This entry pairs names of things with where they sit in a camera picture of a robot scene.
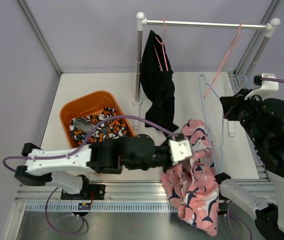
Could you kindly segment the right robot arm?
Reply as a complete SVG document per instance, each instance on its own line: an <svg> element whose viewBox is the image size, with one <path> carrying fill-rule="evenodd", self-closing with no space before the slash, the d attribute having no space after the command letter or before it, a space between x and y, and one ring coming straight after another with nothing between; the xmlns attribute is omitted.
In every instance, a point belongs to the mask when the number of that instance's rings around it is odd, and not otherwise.
<svg viewBox="0 0 284 240"><path fill-rule="evenodd" d="M284 100L262 99L250 89L234 96L222 96L223 117L238 121L254 144L257 155L271 179L276 203L259 200L237 185L230 176L208 186L210 196L222 196L235 203L253 220L266 240L284 240Z"/></svg>

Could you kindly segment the orange camouflage shorts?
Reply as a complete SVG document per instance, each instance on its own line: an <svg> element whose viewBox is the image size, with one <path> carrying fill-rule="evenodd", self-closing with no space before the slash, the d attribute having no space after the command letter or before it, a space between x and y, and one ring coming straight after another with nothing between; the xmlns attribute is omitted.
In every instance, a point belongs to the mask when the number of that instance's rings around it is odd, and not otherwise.
<svg viewBox="0 0 284 240"><path fill-rule="evenodd" d="M69 124L70 135L78 145L85 142L88 132L92 132L92 134L87 139L87 144L126 137L128 135L128 128L121 119L109 120L102 123L93 131L97 123L116 115L115 109L104 107L101 113L73 118Z"/></svg>

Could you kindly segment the blue hanger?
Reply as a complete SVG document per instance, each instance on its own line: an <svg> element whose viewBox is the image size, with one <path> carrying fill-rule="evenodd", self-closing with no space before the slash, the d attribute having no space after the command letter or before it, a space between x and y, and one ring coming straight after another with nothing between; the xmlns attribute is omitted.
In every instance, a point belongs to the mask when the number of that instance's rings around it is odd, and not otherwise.
<svg viewBox="0 0 284 240"><path fill-rule="evenodd" d="M245 131L235 121L223 118L223 108L219 97L233 93L228 80L216 81L210 89L211 73L198 78L200 100L204 121L208 126L209 139L213 150L215 168L218 173L225 172L233 178L241 178L242 172L254 163Z"/></svg>

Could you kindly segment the pink hanger of camouflage shorts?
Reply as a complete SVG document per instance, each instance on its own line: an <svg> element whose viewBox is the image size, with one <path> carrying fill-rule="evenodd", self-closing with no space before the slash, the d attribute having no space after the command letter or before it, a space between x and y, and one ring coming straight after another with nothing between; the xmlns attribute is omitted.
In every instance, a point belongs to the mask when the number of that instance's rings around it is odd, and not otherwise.
<svg viewBox="0 0 284 240"><path fill-rule="evenodd" d="M225 56L224 56L224 58L223 58L223 60L222 60L222 62L221 62L221 64L220 64L220 66L219 66L219 68L218 68L218 70L217 70L215 76L213 77L213 80L212 80L210 83L208 83L208 90L207 90L206 93L204 94L204 97L203 97L204 99L207 97L207 95L208 95L209 92L211 91L212 86L213 86L214 83L216 82L216 80L217 80L219 74L221 73L221 71L223 70L225 64L228 62L228 59L230 58L230 55L232 54L232 51L233 51L234 48L236 47L236 45L237 45L237 43L238 43L238 41L239 41L239 39L240 39L240 37L241 37L242 25L243 25L243 22L241 22L241 23L239 24L239 27L237 28L237 31L236 31L236 33L235 33L235 35L234 35L234 38L233 38L233 40L231 41L231 44L230 44L230 46L229 46L229 49L227 50L227 52L226 52L226 54L225 54Z"/></svg>

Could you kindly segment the pink patterned shorts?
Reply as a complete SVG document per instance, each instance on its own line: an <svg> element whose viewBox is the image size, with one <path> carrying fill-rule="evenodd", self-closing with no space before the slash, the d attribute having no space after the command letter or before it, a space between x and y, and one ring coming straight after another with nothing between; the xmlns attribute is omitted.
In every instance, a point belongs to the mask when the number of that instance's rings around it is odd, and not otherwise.
<svg viewBox="0 0 284 240"><path fill-rule="evenodd" d="M218 233L219 186L206 124L191 119L182 134L194 151L161 175L161 183L178 217L210 236Z"/></svg>

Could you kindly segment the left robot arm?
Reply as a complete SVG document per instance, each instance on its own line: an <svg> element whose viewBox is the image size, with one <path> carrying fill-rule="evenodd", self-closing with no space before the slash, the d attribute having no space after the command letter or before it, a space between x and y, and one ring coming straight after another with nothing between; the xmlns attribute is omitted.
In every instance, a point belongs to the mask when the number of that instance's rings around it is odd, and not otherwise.
<svg viewBox="0 0 284 240"><path fill-rule="evenodd" d="M135 137L107 139L86 144L72 150L44 151L31 143L24 145L25 165L16 168L14 177L26 186L54 186L78 199L85 199L90 192L89 180L84 175L74 176L71 171L120 175L123 168L130 171L147 171L173 166L171 141L183 140L181 134L167 137L160 146L146 134Z"/></svg>

